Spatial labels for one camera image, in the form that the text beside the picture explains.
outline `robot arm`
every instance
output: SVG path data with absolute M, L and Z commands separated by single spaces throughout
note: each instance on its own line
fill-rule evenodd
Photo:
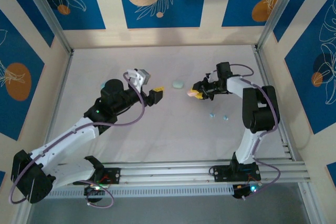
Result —
M 214 72 L 217 72 L 218 81 L 213 81 L 210 73 L 206 74 L 203 81 L 195 83 L 188 94 L 201 100 L 213 100 L 216 94 L 230 93 L 242 98 L 245 133 L 233 159 L 236 159 L 238 164 L 250 164 L 253 162 L 251 154 L 256 142 L 262 140 L 260 135 L 265 131 L 270 131 L 275 125 L 273 114 L 262 93 L 251 84 L 243 81 L 241 76 L 234 75 L 231 72 L 229 62 L 217 64 Z M 264 86 L 262 89 L 270 98 L 279 121 L 279 109 L 274 87 Z
M 76 163 L 59 163 L 88 141 L 94 140 L 111 124 L 115 124 L 117 116 L 135 103 L 142 100 L 144 106 L 152 106 L 162 99 L 163 88 L 153 89 L 149 95 L 142 91 L 142 86 L 150 78 L 145 70 L 128 70 L 127 75 L 132 87 L 129 84 L 129 88 L 124 90 L 120 80 L 109 80 L 101 90 L 101 97 L 96 99 L 94 105 L 73 127 L 29 154 L 22 150 L 14 156 L 11 180 L 15 183 L 25 167 L 41 156 L 17 182 L 17 188 L 30 203 L 41 201 L 56 187 L 80 180 L 97 181 L 105 176 L 104 166 L 93 156 Z

